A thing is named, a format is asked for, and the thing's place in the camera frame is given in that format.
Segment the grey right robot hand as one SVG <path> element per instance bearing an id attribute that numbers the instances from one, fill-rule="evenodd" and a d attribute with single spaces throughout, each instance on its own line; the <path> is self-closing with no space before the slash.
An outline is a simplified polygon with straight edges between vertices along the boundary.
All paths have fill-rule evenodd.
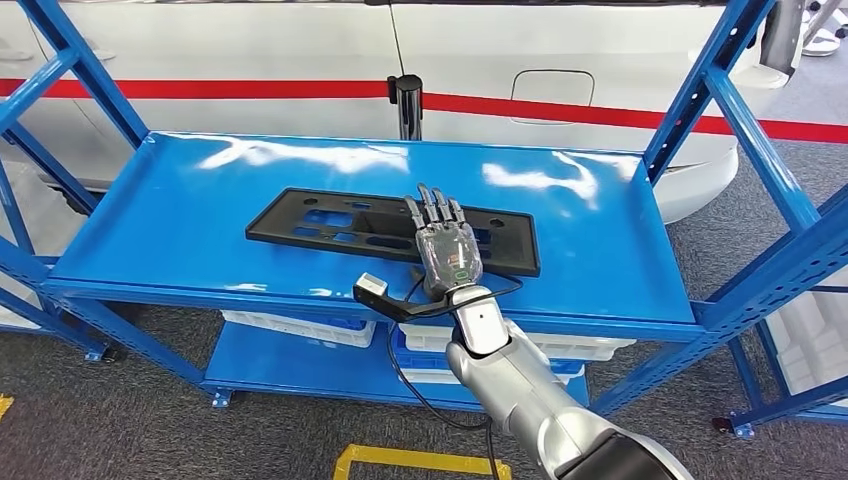
<path id="1" fill-rule="evenodd" d="M 465 212 L 453 197 L 419 183 L 419 199 L 404 197 L 415 227 L 415 243 L 425 274 L 423 288 L 436 301 L 481 278 L 483 262 Z"/>

